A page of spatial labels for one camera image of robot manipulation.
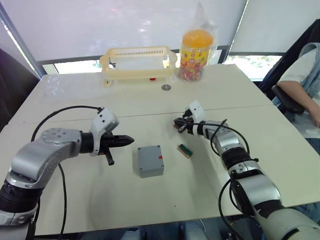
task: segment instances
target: robotic arm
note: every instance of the robotic arm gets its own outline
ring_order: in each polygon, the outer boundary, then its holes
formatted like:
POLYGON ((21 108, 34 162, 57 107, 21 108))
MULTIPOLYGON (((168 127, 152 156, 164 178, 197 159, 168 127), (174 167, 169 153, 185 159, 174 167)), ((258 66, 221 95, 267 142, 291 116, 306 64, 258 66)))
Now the robotic arm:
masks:
POLYGON ((90 132, 51 128, 22 147, 14 156, 0 190, 1 239, 25 239, 23 228, 28 228, 43 189, 61 161, 90 153, 91 156, 105 155, 108 164, 113 165, 109 148, 126 146, 134 141, 127 135, 112 134, 118 124, 116 116, 103 109, 93 120, 90 132), (9 237, 12 234, 19 238, 9 237))
MULTIPOLYGON (((174 120, 178 132, 204 136, 210 140, 221 122, 205 121, 199 102, 191 103, 182 118, 174 120)), ((253 216, 269 240, 320 239, 320 226, 301 212, 285 208, 276 185, 252 159, 236 134, 221 127, 213 137, 231 179, 231 189, 239 210, 253 216)))

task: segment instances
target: plastic jar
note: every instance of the plastic jar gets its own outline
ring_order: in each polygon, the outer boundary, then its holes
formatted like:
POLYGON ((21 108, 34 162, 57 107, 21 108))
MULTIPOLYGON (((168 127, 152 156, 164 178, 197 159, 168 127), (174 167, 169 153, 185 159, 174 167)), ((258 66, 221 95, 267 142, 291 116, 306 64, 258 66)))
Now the plastic jar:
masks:
POLYGON ((179 77, 186 81, 199 80, 211 57, 213 36, 203 29, 188 31, 183 35, 180 49, 179 77))

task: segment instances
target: window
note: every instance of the window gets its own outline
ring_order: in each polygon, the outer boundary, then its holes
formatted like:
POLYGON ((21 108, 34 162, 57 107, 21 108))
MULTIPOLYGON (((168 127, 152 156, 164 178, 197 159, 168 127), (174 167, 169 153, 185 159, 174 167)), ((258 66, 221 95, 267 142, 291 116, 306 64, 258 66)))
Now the window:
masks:
MULTIPOLYGON (((210 60, 210 65, 217 64, 221 50, 217 50, 214 57, 210 60)), ((180 67, 180 53, 176 53, 177 61, 175 66, 180 67)), ((72 61, 42 65, 48 74, 77 74, 77 73, 97 73, 102 68, 99 60, 72 61)))
POLYGON ((252 81, 262 81, 269 70, 278 62, 282 56, 228 56, 224 64, 236 64, 252 81))
POLYGON ((55 63, 54 66, 59 74, 96 73, 102 70, 99 60, 55 63))

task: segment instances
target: person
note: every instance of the person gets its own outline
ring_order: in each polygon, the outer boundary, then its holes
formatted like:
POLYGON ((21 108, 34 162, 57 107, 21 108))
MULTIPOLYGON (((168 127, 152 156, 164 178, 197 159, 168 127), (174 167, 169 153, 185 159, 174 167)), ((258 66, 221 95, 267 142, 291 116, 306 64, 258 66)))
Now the person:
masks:
POLYGON ((305 45, 276 85, 305 108, 285 115, 320 155, 320 43, 305 45))

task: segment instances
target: black cable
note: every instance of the black cable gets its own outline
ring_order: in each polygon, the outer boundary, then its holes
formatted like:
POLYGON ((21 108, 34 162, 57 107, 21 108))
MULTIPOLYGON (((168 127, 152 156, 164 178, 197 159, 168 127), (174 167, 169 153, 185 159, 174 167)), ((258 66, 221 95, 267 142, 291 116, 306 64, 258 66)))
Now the black cable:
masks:
POLYGON ((229 197, 230 197, 230 200, 231 200, 231 203, 233 204, 233 206, 236 209, 238 209, 239 212, 241 212, 240 209, 238 208, 237 204, 235 203, 234 198, 232 197, 231 183, 230 183, 230 186, 229 186, 229 197))
POLYGON ((67 188, 66 188, 65 173, 64 173, 64 170, 63 170, 60 163, 58 164, 58 167, 60 169, 61 176, 62 176, 63 200, 64 200, 63 221, 62 221, 62 227, 61 227, 61 231, 60 231, 59 238, 58 238, 58 240, 61 240, 63 237, 63 234, 64 234, 65 225, 66 225, 66 218, 67 218, 67 188))
POLYGON ((184 120, 178 120, 177 122, 180 122, 181 125, 186 124, 186 125, 216 126, 216 127, 221 127, 221 128, 224 128, 224 129, 229 129, 229 130, 235 132, 236 134, 238 134, 242 138, 242 140, 244 141, 244 144, 245 144, 246 152, 248 153, 248 155, 250 155, 250 148, 249 148, 248 141, 246 140, 246 138, 240 132, 238 132, 237 130, 233 129, 232 127, 221 125, 221 124, 214 124, 214 123, 187 122, 187 121, 184 121, 184 120))
POLYGON ((224 222, 224 224, 230 229, 230 231, 239 238, 239 240, 244 240, 244 238, 242 236, 240 236, 239 233, 237 233, 236 230, 233 229, 233 227, 228 223, 226 217, 224 216, 223 212, 222 212, 222 208, 221 208, 221 198, 222 198, 222 194, 224 193, 226 187, 228 186, 228 184, 231 182, 231 179, 229 179, 228 181, 226 181, 226 183, 223 185, 220 194, 219 194, 219 199, 218 199, 218 207, 219 207, 219 213, 221 216, 222 221, 224 222))
POLYGON ((214 131, 214 133, 212 134, 212 136, 211 136, 211 138, 210 138, 210 146, 211 146, 211 149, 212 149, 212 151, 215 153, 215 154, 217 154, 219 157, 220 157, 220 155, 219 155, 219 153, 215 150, 215 148, 214 148, 214 146, 213 146, 213 140, 214 140, 214 137, 215 137, 215 135, 217 134, 217 132, 219 131, 219 129, 221 128, 221 127, 223 127, 223 124, 225 124, 225 122, 227 121, 227 119, 225 119, 225 120, 223 120, 222 122, 221 122, 221 124, 216 128, 216 130, 214 131))
MULTIPOLYGON (((79 109, 79 108, 83 108, 83 109, 96 109, 98 111, 98 113, 100 113, 103 108, 102 107, 97 107, 97 106, 86 106, 86 105, 75 105, 75 106, 68 106, 68 107, 64 107, 61 108, 57 111, 54 111, 53 113, 49 114, 48 116, 45 117, 45 119, 43 119, 35 128, 35 130, 33 131, 32 137, 31 137, 31 142, 33 142, 36 138, 37 132, 39 131, 39 129, 41 128, 41 126, 50 118, 52 118, 53 116, 57 115, 58 113, 61 113, 65 110, 69 110, 69 109, 79 109)), ((62 238, 63 234, 64 234, 64 229, 65 229, 65 225, 66 225, 66 218, 67 218, 67 189, 66 189, 66 179, 65 179, 65 173, 64 170, 61 166, 61 164, 58 164, 58 167, 60 169, 61 172, 61 176, 62 176, 62 186, 63 186, 63 198, 64 198, 64 211, 63 211, 63 221, 62 221, 62 227, 61 227, 61 231, 60 231, 60 235, 59 235, 59 240, 62 238)), ((34 216, 34 220, 33 223, 36 224, 38 217, 39 217, 39 211, 40 211, 40 198, 38 200, 38 208, 36 209, 35 212, 35 216, 34 216)))
POLYGON ((98 112, 101 112, 103 110, 102 107, 97 107, 97 106, 85 106, 85 105, 76 105, 76 106, 68 106, 68 107, 64 107, 59 109, 58 111, 54 111, 53 113, 51 113, 50 115, 46 116, 45 119, 43 119, 38 126, 36 126, 32 137, 31 137, 31 142, 33 142, 36 138, 36 134, 39 131, 40 127, 50 118, 52 118, 53 116, 57 115, 58 113, 61 113, 62 111, 65 110, 69 110, 69 109, 79 109, 79 108, 84 108, 84 109, 96 109, 98 110, 98 112))
POLYGON ((38 200, 38 208, 36 209, 36 212, 35 212, 35 215, 34 215, 34 219, 33 219, 34 223, 36 223, 38 221, 39 212, 40 212, 40 198, 38 200))

